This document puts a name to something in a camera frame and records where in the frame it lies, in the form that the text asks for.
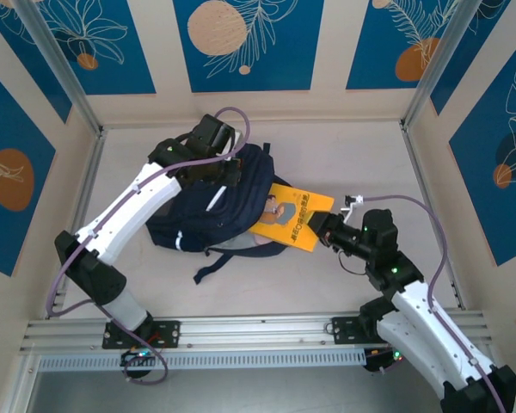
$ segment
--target backpack strap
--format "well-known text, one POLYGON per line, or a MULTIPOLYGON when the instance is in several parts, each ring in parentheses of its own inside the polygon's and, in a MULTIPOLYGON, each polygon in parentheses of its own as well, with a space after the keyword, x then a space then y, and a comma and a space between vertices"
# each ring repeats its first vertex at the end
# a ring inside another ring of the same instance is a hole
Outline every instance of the backpack strap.
POLYGON ((219 269, 221 269, 231 258, 233 258, 233 255, 230 254, 223 254, 222 256, 217 259, 213 265, 209 265, 208 267, 201 268, 197 274, 193 277, 193 280, 195 281, 195 284, 199 285, 200 282, 205 278, 207 275, 215 273, 219 269))

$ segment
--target robotic arm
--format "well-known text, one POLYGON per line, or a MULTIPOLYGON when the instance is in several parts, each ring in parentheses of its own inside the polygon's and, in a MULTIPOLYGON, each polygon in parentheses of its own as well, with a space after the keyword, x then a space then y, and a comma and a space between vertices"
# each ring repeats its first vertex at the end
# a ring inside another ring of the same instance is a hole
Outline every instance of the robotic arm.
POLYGON ((361 230, 333 213, 314 213, 308 225, 323 245, 365 260, 365 273, 383 297, 360 308, 359 327, 368 338, 401 349, 436 391, 444 412, 500 411, 489 385, 505 411, 513 410, 516 375, 509 366, 496 367, 428 298, 424 276, 398 249, 390 210, 365 213, 361 230))
POLYGON ((134 233, 185 186, 199 180, 237 184, 238 159, 189 161, 217 158, 229 142, 235 145, 239 136, 240 132, 231 126, 206 115, 192 132, 158 144, 134 181, 99 217, 74 236, 63 231, 56 237, 56 250, 61 263, 66 264, 66 275, 94 303, 143 340, 154 332, 153 317, 138 304, 126 287, 126 277, 112 265, 134 233))

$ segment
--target vertical metal post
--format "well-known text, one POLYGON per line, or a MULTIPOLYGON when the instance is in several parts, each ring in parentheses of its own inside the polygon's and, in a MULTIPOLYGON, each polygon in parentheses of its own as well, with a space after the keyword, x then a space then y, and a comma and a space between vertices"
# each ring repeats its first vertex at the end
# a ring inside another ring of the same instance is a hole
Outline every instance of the vertical metal post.
POLYGON ((83 87, 55 41, 44 17, 40 14, 37 3, 31 0, 10 1, 65 93, 77 107, 84 121, 94 131, 95 136, 98 136, 101 131, 100 122, 86 99, 83 87))
MULTIPOLYGON (((405 142, 405 146, 407 147, 407 153, 409 155, 409 159, 411 160, 411 164, 413 165, 413 171, 415 172, 416 180, 419 183, 419 188, 421 190, 422 199, 424 200, 424 203, 429 207, 432 211, 435 212, 435 208, 433 207, 430 191, 428 189, 428 185, 426 184, 424 180, 424 174, 422 173, 422 167, 421 163, 419 162, 419 159, 416 156, 416 150, 413 146, 413 141, 410 136, 410 132, 406 131, 405 128, 402 126, 402 135, 403 135, 403 141, 405 142)), ((438 242, 439 249, 441 250, 441 234, 439 234, 438 229, 432 219, 430 219, 431 225, 433 228, 433 233, 435 234, 436 241, 438 242)), ((452 266, 452 259, 451 254, 447 253, 447 263, 445 264, 445 270, 447 271, 447 274, 449 276, 449 279, 451 280, 451 287, 453 289, 453 294, 455 295, 455 298, 457 299, 458 306, 466 310, 467 303, 469 302, 466 298, 466 295, 463 293, 463 288, 461 287, 460 283, 458 282, 458 278, 455 275, 455 271, 453 270, 452 266)))
POLYGON ((97 177, 97 170, 101 161, 101 154, 103 153, 103 146, 105 145, 105 138, 107 137, 107 131, 101 132, 94 144, 92 154, 88 162, 84 174, 83 186, 78 196, 77 210, 72 220, 71 231, 77 231, 84 224, 84 218, 88 211, 88 205, 90 197, 92 196, 92 190, 94 189, 95 178, 97 177))
POLYGON ((482 0, 454 0, 459 2, 455 14, 447 24, 447 28, 441 41, 436 47, 436 51, 430 60, 427 68, 424 70, 419 84, 416 87, 413 99, 409 104, 405 115, 402 118, 403 130, 408 131, 409 127, 417 119, 421 110, 427 103, 434 87, 444 72, 449 60, 451 59, 458 43, 463 38, 464 33, 468 29, 470 21, 477 12, 482 0))

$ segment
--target purple cable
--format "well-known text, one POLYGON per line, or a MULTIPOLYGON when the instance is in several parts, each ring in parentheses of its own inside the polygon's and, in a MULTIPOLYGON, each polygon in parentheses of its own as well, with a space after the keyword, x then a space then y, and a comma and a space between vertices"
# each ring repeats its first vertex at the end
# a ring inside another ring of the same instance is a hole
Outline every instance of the purple cable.
MULTIPOLYGON (((436 224, 436 229, 438 230, 438 234, 441 238, 441 249, 442 249, 442 256, 441 256, 441 262, 439 263, 438 268, 436 269, 436 272, 434 273, 432 277, 432 281, 428 285, 428 294, 427 294, 427 301, 428 306, 430 307, 430 311, 432 314, 436 317, 436 319, 439 321, 441 325, 444 326, 444 328, 447 330, 449 335, 455 342, 458 344, 458 346, 464 351, 466 356, 469 358, 469 360, 474 359, 474 355, 472 352, 468 349, 468 347, 461 341, 461 339, 458 337, 458 335, 453 331, 451 326, 438 314, 438 312, 435 310, 433 305, 433 289, 436 285, 436 282, 438 281, 439 276, 441 275, 441 271, 445 266, 445 262, 447 261, 447 238, 445 237, 445 231, 443 229, 443 226, 441 222, 439 222, 438 217, 435 213, 426 205, 424 205, 419 200, 416 200, 415 198, 412 198, 407 195, 384 195, 384 196, 371 196, 371 197, 365 197, 363 199, 364 202, 370 202, 375 200, 408 200, 410 202, 413 202, 414 204, 418 205, 422 209, 424 209, 428 215, 432 218, 433 222, 436 224)), ((483 371, 483 368, 476 364, 476 370, 480 373, 482 376, 483 381, 485 381, 485 384, 489 388, 489 391, 491 391, 491 394, 493 395, 493 399, 497 403, 497 407, 499 408, 500 413, 507 413, 504 404, 502 403, 501 397, 497 393, 497 390, 493 386, 493 383, 491 383, 491 380, 489 379, 488 375, 483 371)))
MULTIPOLYGON (((228 153, 226 153, 224 155, 219 155, 217 157, 213 157, 210 159, 200 159, 200 160, 196 160, 196 161, 180 162, 180 163, 176 163, 174 165, 167 166, 166 168, 163 168, 163 169, 159 170, 158 172, 154 173, 153 175, 149 176, 148 178, 144 179, 139 184, 138 188, 141 190, 143 187, 145 187, 147 184, 149 184, 154 179, 158 178, 159 176, 163 176, 172 170, 177 170, 179 168, 183 168, 186 166, 215 163, 218 161, 222 161, 228 157, 233 157, 234 155, 236 155, 246 145, 247 141, 249 140, 250 120, 249 120, 249 117, 241 109, 235 108, 232 106, 220 109, 219 111, 217 111, 217 113, 214 115, 214 117, 218 118, 222 113, 228 112, 228 111, 233 111, 233 112, 237 112, 238 114, 240 114, 243 117, 244 124, 245 124, 245 133, 244 133, 243 139, 240 140, 239 142, 237 142, 237 145, 233 148, 233 150, 229 151, 228 153)), ((97 232, 100 231, 101 228, 103 228, 103 226, 119 211, 119 209, 121 209, 122 206, 124 204, 126 204, 128 202, 128 200, 130 200, 130 198, 132 198, 138 192, 139 192, 138 190, 130 191, 113 208, 111 208, 111 211, 109 211, 107 213, 107 215, 105 217, 103 217, 103 219, 95 226, 94 234, 97 234, 97 232)), ((53 303, 54 303, 56 295, 58 293, 59 283, 65 276, 65 272, 66 272, 67 268, 77 259, 77 257, 84 250, 84 248, 86 248, 86 246, 89 244, 89 242, 91 240, 92 240, 91 236, 86 237, 86 239, 84 239, 80 243, 80 245, 73 251, 73 253, 69 256, 69 258, 67 258, 65 263, 61 266, 61 269, 59 270, 58 275, 56 276, 55 280, 52 283, 52 286, 50 287, 50 291, 48 293, 47 300, 46 300, 46 311, 49 316, 51 316, 51 317, 63 316, 64 314, 67 314, 68 312, 71 312, 82 305, 93 303, 93 301, 91 299, 85 299, 85 300, 80 301, 79 303, 76 303, 76 304, 72 305, 71 307, 66 308, 62 311, 54 311, 53 310, 53 303)), ((125 368, 123 371, 126 379, 129 382, 138 384, 138 385, 156 385, 156 384, 162 383, 166 379, 166 376, 168 375, 168 365, 167 365, 166 360, 163 358, 163 356, 158 351, 156 351, 155 348, 153 346, 151 346, 148 342, 146 342, 142 338, 136 336, 129 329, 124 327, 119 321, 115 320, 111 316, 111 314, 109 314, 109 312, 107 310, 105 310, 103 307, 101 307, 100 305, 97 305, 97 308, 99 308, 101 310, 101 312, 103 312, 108 318, 110 318, 113 323, 115 323, 121 330, 123 330, 125 333, 127 333, 127 335, 129 335, 132 339, 134 339, 137 342, 139 342, 140 344, 142 344, 143 347, 147 347, 149 350, 151 350, 151 352, 164 365, 164 375, 160 379, 153 380, 153 381, 143 381, 143 380, 134 380, 134 379, 131 379, 128 377, 128 367, 130 366, 131 363, 127 363, 125 365, 125 368)))

